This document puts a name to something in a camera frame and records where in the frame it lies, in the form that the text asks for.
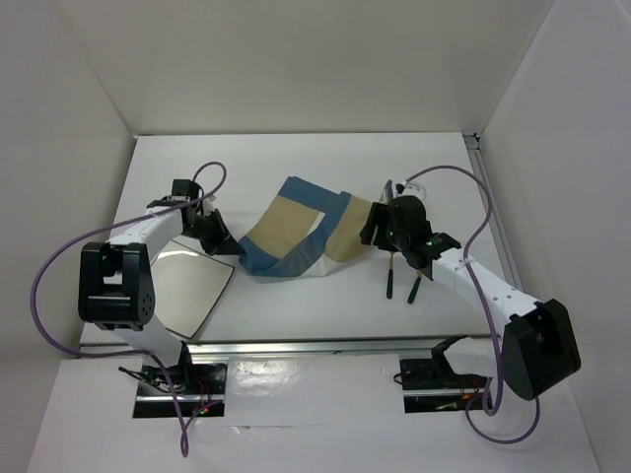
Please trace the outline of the blue beige white cloth placemat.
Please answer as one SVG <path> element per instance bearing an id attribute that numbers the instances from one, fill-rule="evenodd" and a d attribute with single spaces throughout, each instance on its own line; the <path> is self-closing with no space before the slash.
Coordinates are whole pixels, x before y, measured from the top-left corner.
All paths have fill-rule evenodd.
<path id="1" fill-rule="evenodd" d="M 360 231 L 371 207 L 349 192 L 290 176 L 240 239 L 239 262 L 254 277 L 324 277 L 366 254 Z"/>

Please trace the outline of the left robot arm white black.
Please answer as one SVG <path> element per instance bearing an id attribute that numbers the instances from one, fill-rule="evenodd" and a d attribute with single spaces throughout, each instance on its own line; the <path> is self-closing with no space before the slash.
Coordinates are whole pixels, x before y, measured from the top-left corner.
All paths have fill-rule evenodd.
<path id="1" fill-rule="evenodd" d="M 172 192 L 152 201 L 127 231 L 83 246 L 78 298 L 80 318 L 114 333 L 140 351 L 147 364 L 161 367 L 158 378 L 173 393 L 190 388 L 195 370 L 186 344 L 156 315 L 151 264 L 178 236 L 198 240 L 209 256 L 245 252 L 201 186 L 176 179 Z"/>

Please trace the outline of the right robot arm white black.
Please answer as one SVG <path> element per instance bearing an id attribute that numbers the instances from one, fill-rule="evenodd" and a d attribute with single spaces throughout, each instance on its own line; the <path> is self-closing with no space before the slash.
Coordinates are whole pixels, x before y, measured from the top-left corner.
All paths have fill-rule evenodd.
<path id="1" fill-rule="evenodd" d="M 364 245 L 400 253 L 406 263 L 480 310 L 490 324 L 489 362 L 482 345 L 461 338 L 440 349 L 432 379 L 454 385 L 464 374 L 495 376 L 523 400 L 532 400 L 577 372 L 582 361 L 568 309 L 520 292 L 466 255 L 461 244 L 435 233 L 421 200 L 413 195 L 373 203 L 360 232 Z"/>

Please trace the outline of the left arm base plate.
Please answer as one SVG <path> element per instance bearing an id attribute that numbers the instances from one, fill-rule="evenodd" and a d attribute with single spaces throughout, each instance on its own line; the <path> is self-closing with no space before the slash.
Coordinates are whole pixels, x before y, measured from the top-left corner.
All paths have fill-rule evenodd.
<path id="1" fill-rule="evenodd" d="M 167 381 L 162 372 L 151 366 L 139 371 L 120 372 L 137 381 L 132 416 L 135 419 L 175 418 L 176 411 Z M 226 362 L 195 364 L 190 367 L 188 378 L 172 376 L 177 402 L 182 416 L 189 418 L 218 418 L 225 414 L 225 393 L 228 378 Z"/>

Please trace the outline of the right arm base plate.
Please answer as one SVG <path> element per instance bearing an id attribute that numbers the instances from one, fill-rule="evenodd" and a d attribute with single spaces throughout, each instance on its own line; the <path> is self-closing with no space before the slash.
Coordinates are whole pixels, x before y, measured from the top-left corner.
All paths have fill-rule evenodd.
<path id="1" fill-rule="evenodd" d="M 450 337 L 431 349 L 425 358 L 399 361 L 399 372 L 392 380 L 403 391 L 406 414 L 442 413 L 482 410 L 482 393 L 486 377 L 475 374 L 456 374 L 445 358 L 445 352 L 463 336 Z"/>

